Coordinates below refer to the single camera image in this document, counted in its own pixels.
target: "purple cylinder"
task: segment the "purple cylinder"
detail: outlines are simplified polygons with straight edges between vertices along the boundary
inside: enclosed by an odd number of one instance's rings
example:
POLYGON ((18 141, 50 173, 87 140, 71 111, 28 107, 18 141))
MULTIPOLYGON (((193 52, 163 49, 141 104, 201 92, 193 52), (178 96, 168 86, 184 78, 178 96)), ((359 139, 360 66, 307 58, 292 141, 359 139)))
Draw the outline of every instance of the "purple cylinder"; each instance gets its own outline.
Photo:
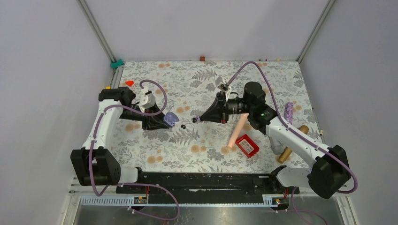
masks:
POLYGON ((285 114, 283 116, 290 124, 293 124, 293 103, 286 103, 285 114))

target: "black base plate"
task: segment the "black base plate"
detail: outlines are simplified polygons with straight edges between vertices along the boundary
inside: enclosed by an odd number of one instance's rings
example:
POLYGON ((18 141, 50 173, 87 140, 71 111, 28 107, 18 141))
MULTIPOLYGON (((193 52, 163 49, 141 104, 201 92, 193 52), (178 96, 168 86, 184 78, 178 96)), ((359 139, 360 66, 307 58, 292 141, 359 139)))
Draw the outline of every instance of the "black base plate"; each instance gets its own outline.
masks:
MULTIPOLYGON (((160 185, 179 203, 263 203, 263 194, 283 194, 285 188, 270 174, 141 172, 137 183, 160 185)), ((117 187, 118 194, 144 194, 145 187, 117 187)), ((159 188, 150 188, 148 203, 174 203, 159 188)))

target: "red plastic container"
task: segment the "red plastic container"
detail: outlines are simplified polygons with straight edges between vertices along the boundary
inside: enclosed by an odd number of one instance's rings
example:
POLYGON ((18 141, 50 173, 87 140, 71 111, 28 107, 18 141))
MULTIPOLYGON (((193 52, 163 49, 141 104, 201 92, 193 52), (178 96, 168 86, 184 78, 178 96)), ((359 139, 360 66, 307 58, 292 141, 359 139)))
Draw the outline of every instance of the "red plastic container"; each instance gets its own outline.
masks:
POLYGON ((260 150, 260 148, 252 139, 250 139, 248 135, 243 135, 242 137, 238 138, 235 144, 237 144, 237 146, 248 158, 251 158, 260 150))

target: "teal object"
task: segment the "teal object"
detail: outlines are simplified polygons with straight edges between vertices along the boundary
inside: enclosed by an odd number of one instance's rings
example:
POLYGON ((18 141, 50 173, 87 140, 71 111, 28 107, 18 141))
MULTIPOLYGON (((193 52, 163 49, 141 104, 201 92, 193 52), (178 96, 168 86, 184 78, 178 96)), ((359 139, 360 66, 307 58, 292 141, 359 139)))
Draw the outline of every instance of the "teal object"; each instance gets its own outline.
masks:
POLYGON ((118 68, 119 66, 121 66, 121 65, 123 65, 123 64, 124 64, 123 60, 122 60, 122 59, 119 59, 117 62, 111 63, 111 67, 112 67, 113 69, 116 69, 116 68, 118 68))

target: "white wall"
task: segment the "white wall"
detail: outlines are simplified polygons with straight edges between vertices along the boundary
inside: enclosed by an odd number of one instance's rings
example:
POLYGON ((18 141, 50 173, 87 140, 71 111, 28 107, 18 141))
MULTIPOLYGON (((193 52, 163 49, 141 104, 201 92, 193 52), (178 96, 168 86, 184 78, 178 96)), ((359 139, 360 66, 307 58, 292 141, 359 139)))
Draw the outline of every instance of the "white wall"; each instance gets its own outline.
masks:
POLYGON ((109 61, 75 0, 0 3, 0 218, 57 222, 109 61))
POLYGON ((338 0, 302 63, 325 139, 358 176, 361 225, 397 223, 397 11, 396 0, 338 0))
POLYGON ((296 59, 327 0, 87 0, 124 60, 296 59))

